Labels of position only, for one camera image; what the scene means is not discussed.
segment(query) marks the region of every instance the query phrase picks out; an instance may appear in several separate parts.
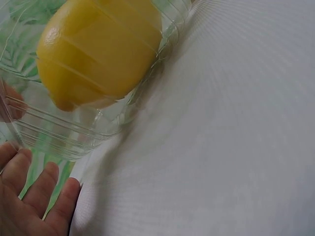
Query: white tablecloth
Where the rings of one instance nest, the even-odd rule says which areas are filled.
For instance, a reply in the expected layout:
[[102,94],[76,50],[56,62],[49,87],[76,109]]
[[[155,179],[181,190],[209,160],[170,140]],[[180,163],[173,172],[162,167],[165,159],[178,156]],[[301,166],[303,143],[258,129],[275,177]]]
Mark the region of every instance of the white tablecloth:
[[313,236],[315,1],[196,0],[116,141],[90,159],[72,236]]

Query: human hand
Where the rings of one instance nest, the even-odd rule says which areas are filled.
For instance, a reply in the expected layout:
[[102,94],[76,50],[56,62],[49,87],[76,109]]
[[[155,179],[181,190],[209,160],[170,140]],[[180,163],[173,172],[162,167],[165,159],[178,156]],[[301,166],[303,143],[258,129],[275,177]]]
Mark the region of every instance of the human hand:
[[56,164],[48,163],[22,200],[18,198],[32,161],[30,150],[16,152],[10,143],[0,146],[0,236],[65,236],[80,192],[69,178],[55,205],[42,220],[58,181]]

